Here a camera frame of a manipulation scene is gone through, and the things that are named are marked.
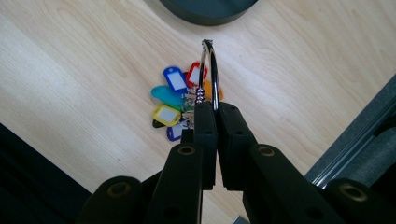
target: plastic key tag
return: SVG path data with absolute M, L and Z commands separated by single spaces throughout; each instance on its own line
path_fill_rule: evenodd
M 212 82 L 210 80 L 204 80 L 205 97 L 212 98 Z M 224 97 L 221 87 L 219 87 L 219 99 L 222 100 Z
M 183 105 L 181 94 L 175 93 L 167 86 L 158 86 L 153 88 L 151 90 L 151 95 L 176 110 L 179 110 Z
M 166 129 L 166 136 L 168 137 L 169 141 L 175 142 L 176 140 L 181 138 L 181 133 L 183 130 L 189 129 L 188 125 L 185 121 L 180 122 L 179 124 L 169 127 Z
M 171 90 L 179 94 L 187 92 L 186 78 L 180 68 L 176 66 L 167 67 L 163 70 L 163 75 Z
M 159 105 L 152 112 L 152 117 L 165 126 L 172 127 L 180 121 L 181 113 L 169 105 Z
M 158 120 L 153 120 L 152 121 L 152 127 L 153 128 L 161 128 L 161 127 L 165 127 L 164 124 L 162 124 L 161 122 L 159 122 Z
M 186 78 L 187 85 L 190 88 L 193 88 L 194 86 L 198 86 L 199 71 L 200 71 L 200 63 L 198 62 L 193 63 L 190 67 L 190 71 L 187 74 L 187 78 Z M 206 78 L 206 75 L 207 75 L 207 68 L 204 67 L 204 79 Z

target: wooden table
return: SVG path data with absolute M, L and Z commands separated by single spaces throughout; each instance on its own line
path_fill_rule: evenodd
M 394 0 L 261 0 L 203 27 L 154 0 L 3 0 L 0 122 L 91 192 L 116 175 L 143 181 L 176 144 L 151 126 L 150 90 L 209 38 L 224 101 L 304 174 L 396 73 L 395 11 Z M 246 216 L 217 176 L 203 223 Z

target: key ring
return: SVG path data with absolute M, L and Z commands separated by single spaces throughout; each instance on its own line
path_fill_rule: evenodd
M 202 41 L 203 51 L 201 56 L 201 64 L 199 70 L 199 84 L 196 89 L 196 99 L 195 104 L 198 105 L 205 100 L 205 89 L 204 89 L 204 70 L 205 70 L 205 60 L 206 54 L 209 55 L 209 65 L 210 65 L 210 75 L 212 82 L 212 105 L 213 111 L 218 111 L 219 108 L 219 77 L 218 77 L 218 65 L 216 63 L 215 50 L 213 49 L 212 40 Z

